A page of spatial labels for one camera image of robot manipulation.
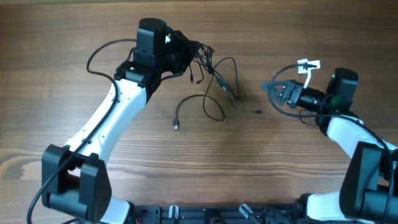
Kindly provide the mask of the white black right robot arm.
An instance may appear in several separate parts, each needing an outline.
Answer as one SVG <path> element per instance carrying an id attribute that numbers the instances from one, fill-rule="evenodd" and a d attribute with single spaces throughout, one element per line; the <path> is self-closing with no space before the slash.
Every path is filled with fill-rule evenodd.
<path id="1" fill-rule="evenodd" d="M 310 112 L 319 130 L 350 158 L 339 191 L 303 194 L 291 219 L 315 223 L 397 223 L 397 147 L 350 110 L 359 75 L 336 68 L 324 92 L 308 82 L 272 78 L 262 83 L 271 105 Z"/>

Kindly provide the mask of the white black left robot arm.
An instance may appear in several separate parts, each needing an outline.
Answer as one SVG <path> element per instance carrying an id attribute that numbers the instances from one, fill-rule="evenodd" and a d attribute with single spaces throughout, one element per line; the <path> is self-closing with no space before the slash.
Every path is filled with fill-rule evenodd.
<path id="1" fill-rule="evenodd" d="M 107 163 L 133 117 L 164 80 L 186 71 L 201 46 L 156 18 L 140 20 L 134 41 L 94 115 L 64 145 L 51 144 L 42 155 L 42 186 L 35 201 L 76 222 L 140 222 L 134 204 L 113 195 Z"/>

